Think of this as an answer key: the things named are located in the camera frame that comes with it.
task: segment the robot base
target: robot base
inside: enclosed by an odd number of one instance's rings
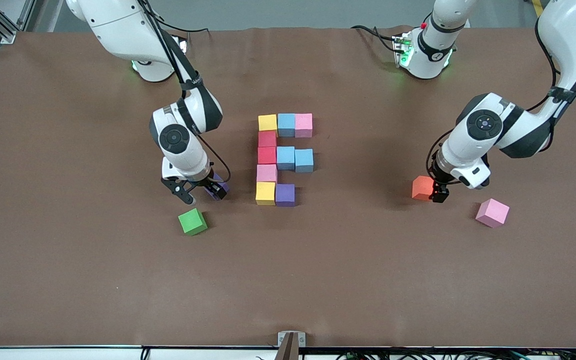
[[[404,51],[403,54],[394,52],[395,64],[398,68],[406,69],[410,75],[420,79],[432,79],[448,66],[453,50],[436,61],[431,61],[419,48],[419,34],[423,30],[418,27],[410,32],[405,32],[401,37],[392,38],[392,45],[396,50]]]

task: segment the red cube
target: red cube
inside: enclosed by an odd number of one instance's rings
[[[259,131],[259,144],[258,148],[276,148],[277,146],[277,133],[273,130]]]
[[[257,149],[257,163],[263,165],[277,164],[276,147],[259,147]]]

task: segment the orange cube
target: orange cube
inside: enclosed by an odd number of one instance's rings
[[[412,198],[423,201],[430,201],[433,194],[434,180],[428,176],[417,176],[412,182]]]

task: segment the purple cube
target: purple cube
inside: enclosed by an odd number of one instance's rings
[[[224,179],[221,178],[216,172],[212,174],[212,178],[217,180],[217,184],[221,185],[221,187],[227,192],[231,191],[231,188],[228,187],[228,182],[220,182],[223,181]],[[208,191],[208,189],[206,189],[205,187],[203,188],[204,191],[206,191],[206,193],[208,193],[208,195],[211,196],[211,198],[219,201],[219,197],[217,197],[215,194],[211,193],[210,191]]]
[[[274,203],[277,207],[294,207],[295,184],[277,184],[274,191]]]

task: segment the floor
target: floor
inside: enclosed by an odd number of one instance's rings
[[[0,0],[7,14],[16,14],[25,0]],[[187,29],[242,30],[246,28],[349,28],[353,25],[390,28],[417,25],[434,0],[150,0],[171,25]],[[545,5],[548,0],[541,0]],[[480,0],[470,17],[474,28],[533,27],[537,12],[532,1]],[[71,14],[65,0],[43,0],[37,32],[89,32]]]

